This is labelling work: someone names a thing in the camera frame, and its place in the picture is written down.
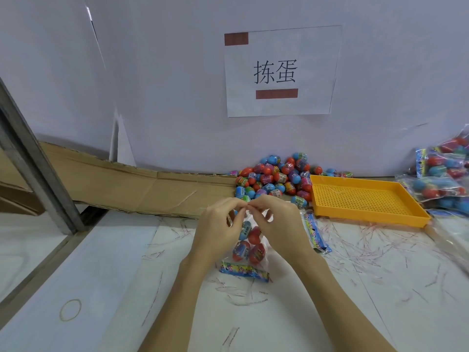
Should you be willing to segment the person's left hand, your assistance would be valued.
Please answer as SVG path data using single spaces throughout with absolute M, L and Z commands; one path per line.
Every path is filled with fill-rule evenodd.
M 247 206 L 248 203 L 241 199 L 228 197 L 207 207 L 198 220 L 189 260 L 207 271 L 223 258 L 238 241 Z M 239 228 L 227 225 L 227 214 L 233 209 L 238 211 Z

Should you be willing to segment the person's right hand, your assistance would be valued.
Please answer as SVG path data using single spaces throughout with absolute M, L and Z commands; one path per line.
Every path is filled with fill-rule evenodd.
M 271 222 L 263 222 L 262 211 L 272 209 Z M 271 247 L 293 268 L 316 265 L 320 256 L 312 248 L 297 206 L 280 198 L 263 195 L 248 203 Z

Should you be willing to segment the clear bag with striped header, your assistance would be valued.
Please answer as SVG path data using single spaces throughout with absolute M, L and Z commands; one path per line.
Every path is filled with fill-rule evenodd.
M 259 226 L 250 213 L 245 214 L 244 221 L 246 220 L 251 222 L 252 228 L 255 226 Z M 272 281 L 272 278 L 269 270 L 269 255 L 271 254 L 272 249 L 267 237 L 264 235 L 263 232 L 261 243 L 266 247 L 266 256 L 265 259 L 259 265 L 251 264 L 249 262 L 249 259 L 247 261 L 234 262 L 232 260 L 232 251 L 236 245 L 235 244 L 233 248 L 221 260 L 219 271 L 227 275 L 251 278 L 260 282 L 270 283 Z

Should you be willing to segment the person's left forearm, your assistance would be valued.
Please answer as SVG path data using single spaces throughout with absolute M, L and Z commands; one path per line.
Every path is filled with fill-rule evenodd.
M 201 285 L 217 257 L 191 250 L 138 352 L 187 352 Z

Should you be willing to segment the blue and red toy egg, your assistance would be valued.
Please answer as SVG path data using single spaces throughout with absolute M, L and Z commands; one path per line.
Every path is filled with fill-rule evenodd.
M 250 249 L 251 245 L 247 240 L 238 241 L 232 251 L 232 260 L 234 262 L 247 261 Z

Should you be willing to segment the pile of colourful toy eggs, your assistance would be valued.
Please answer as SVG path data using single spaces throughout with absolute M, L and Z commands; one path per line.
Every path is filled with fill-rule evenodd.
M 228 175 L 236 177 L 236 198 L 249 201 L 263 195 L 278 198 L 286 195 L 299 208 L 306 208 L 312 202 L 312 176 L 354 177 L 349 171 L 311 165 L 307 154 L 302 152 L 284 159 L 270 155 L 253 166 L 230 171 Z

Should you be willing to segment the red toy egg with label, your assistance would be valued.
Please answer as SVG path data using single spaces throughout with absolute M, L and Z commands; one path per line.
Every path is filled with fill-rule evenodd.
M 266 247 L 262 243 L 254 245 L 249 251 L 249 262 L 253 265 L 259 265 L 266 256 Z

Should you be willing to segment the empty bag with striped header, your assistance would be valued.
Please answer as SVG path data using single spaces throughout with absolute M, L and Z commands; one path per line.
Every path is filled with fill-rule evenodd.
M 314 213 L 312 211 L 305 211 L 301 213 L 301 217 L 313 249 L 321 254 L 331 253 L 332 249 L 323 239 Z

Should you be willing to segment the scattered red tear strips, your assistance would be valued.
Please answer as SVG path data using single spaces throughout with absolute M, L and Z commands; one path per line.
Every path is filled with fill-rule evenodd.
M 469 352 L 469 280 L 422 231 L 318 219 L 322 256 L 398 352 Z M 313 302 L 271 248 L 271 280 L 204 277 L 189 352 L 333 352 Z

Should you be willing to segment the brown cardboard sheet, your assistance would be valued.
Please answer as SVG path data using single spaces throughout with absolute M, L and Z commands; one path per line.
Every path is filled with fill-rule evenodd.
M 153 171 L 39 142 L 74 201 L 126 213 L 198 218 L 233 197 L 235 176 Z

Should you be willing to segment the white paper sign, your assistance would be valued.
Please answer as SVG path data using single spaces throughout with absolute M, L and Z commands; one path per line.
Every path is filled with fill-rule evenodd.
M 343 26 L 226 33 L 230 118 L 329 114 Z

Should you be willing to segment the filled bag of toy eggs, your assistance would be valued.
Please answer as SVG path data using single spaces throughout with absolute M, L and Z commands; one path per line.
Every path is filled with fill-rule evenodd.
M 397 175 L 394 179 L 419 203 L 445 197 L 469 196 L 469 191 L 449 175 L 424 177 Z
M 432 216 L 469 218 L 469 197 L 444 197 L 430 202 L 426 210 Z
M 457 135 L 434 147 L 416 149 L 415 175 L 454 179 L 469 176 L 469 123 Z

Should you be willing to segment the tan rubber band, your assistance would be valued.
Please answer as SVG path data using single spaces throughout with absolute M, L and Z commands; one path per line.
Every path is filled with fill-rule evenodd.
M 82 302 L 78 298 L 74 298 L 65 302 L 59 311 L 59 320 L 61 322 L 70 322 L 79 316 L 82 309 Z

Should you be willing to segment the brown cardboard box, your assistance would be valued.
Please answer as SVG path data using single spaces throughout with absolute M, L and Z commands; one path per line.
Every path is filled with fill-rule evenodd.
M 0 148 L 0 213 L 40 216 L 42 203 Z

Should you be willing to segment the grey metal frame post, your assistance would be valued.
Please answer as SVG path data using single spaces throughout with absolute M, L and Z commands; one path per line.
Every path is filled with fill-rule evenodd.
M 64 235 L 86 230 L 71 196 L 1 77 L 0 147 Z

